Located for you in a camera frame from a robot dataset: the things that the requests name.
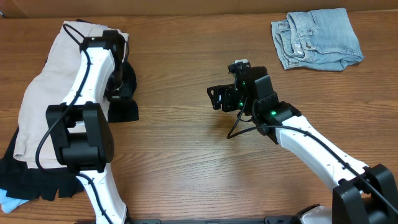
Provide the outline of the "folded light blue jeans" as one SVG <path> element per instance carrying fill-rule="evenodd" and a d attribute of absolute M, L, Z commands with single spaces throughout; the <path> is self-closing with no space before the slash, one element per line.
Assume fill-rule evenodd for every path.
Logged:
<path fill-rule="evenodd" d="M 285 70 L 340 72 L 364 59 L 345 8 L 289 12 L 271 23 L 271 32 Z"/>

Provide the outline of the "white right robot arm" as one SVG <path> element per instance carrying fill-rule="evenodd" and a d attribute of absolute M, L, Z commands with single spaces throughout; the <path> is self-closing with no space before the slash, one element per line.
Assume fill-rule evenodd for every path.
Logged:
<path fill-rule="evenodd" d="M 397 223 L 397 186 L 382 164 L 369 167 L 320 134 L 290 103 L 280 101 L 266 67 L 236 62 L 234 82 L 211 86 L 214 110 L 250 117 L 254 129 L 301 159 L 332 193 L 332 206 L 312 205 L 296 215 L 265 218 L 265 223 Z"/>

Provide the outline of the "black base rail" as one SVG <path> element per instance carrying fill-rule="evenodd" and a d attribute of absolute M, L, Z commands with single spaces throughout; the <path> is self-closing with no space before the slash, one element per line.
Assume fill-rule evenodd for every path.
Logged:
<path fill-rule="evenodd" d="M 217 219 L 217 220 L 133 220 L 128 218 L 125 224 L 300 224 L 297 216 L 282 215 L 265 218 Z"/>

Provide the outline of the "black garment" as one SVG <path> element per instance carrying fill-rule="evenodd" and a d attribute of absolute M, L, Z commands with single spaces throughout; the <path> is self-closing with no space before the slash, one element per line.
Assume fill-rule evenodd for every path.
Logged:
<path fill-rule="evenodd" d="M 77 46 L 85 38 L 82 33 L 70 24 L 63 23 L 62 28 Z M 126 40 L 126 53 L 123 66 L 123 84 L 119 89 L 119 98 L 114 98 L 113 101 L 107 99 L 101 104 L 108 124 L 134 121 L 138 118 L 137 105 L 132 99 L 136 88 L 135 74 L 127 62 L 129 51 L 128 35 L 120 30 L 117 31 Z M 56 196 L 70 197 L 82 191 L 83 184 L 75 176 L 68 174 L 67 167 L 45 169 L 40 164 L 40 151 L 48 138 L 45 134 L 40 140 L 35 153 L 37 169 L 28 169 L 26 162 L 14 159 L 13 154 L 18 133 L 19 125 L 4 157 L 1 159 L 1 188 L 7 191 L 6 195 L 8 197 L 24 200 L 43 198 L 51 201 Z"/>

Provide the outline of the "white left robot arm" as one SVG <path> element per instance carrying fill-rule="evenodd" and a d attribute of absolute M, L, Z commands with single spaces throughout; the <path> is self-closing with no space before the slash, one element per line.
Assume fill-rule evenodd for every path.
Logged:
<path fill-rule="evenodd" d="M 70 91 L 59 105 L 46 110 L 50 137 L 59 164 L 84 186 L 95 210 L 96 223 L 126 223 L 111 172 L 114 139 L 101 104 L 107 86 L 121 83 L 125 39 L 116 30 L 79 43 L 81 64 Z"/>

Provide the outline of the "light blue cloth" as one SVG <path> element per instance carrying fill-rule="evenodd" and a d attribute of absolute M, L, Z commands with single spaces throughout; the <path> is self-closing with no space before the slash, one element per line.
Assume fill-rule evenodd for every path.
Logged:
<path fill-rule="evenodd" d="M 1 204 L 1 210 L 4 213 L 11 213 L 18 206 L 23 205 L 26 202 L 28 202 L 28 200 L 24 200 L 24 199 L 7 197 L 6 194 L 7 194 L 7 191 L 1 189 L 0 204 Z"/>

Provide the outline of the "beige khaki shorts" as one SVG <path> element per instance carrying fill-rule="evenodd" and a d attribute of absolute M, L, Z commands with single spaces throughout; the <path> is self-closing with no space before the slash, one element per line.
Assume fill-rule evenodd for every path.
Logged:
<path fill-rule="evenodd" d="M 85 37 L 102 36 L 104 25 L 65 21 Z M 61 28 L 56 36 L 47 62 L 40 75 L 27 87 L 19 111 L 19 133 L 16 138 L 14 159 L 26 162 L 28 169 L 37 169 L 35 153 L 40 140 L 48 130 L 45 112 L 48 105 L 59 105 L 70 91 L 81 64 L 79 46 Z M 40 151 L 40 164 L 45 169 L 63 168 L 57 161 L 50 136 Z"/>

